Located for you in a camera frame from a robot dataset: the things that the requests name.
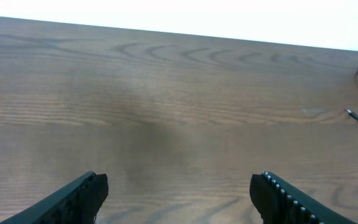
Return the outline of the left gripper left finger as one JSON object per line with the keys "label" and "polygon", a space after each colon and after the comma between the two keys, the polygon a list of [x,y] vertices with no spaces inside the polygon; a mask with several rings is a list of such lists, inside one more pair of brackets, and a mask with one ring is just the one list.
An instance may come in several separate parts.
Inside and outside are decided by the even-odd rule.
{"label": "left gripper left finger", "polygon": [[1,224],[94,224],[108,192],[107,175],[89,171]]}

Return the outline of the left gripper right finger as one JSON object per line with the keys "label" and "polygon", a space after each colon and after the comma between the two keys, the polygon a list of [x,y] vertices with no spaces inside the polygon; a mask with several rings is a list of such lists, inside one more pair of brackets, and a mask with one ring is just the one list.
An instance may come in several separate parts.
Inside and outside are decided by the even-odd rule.
{"label": "left gripper right finger", "polygon": [[273,172],[252,175],[249,193],[264,224],[356,224]]}

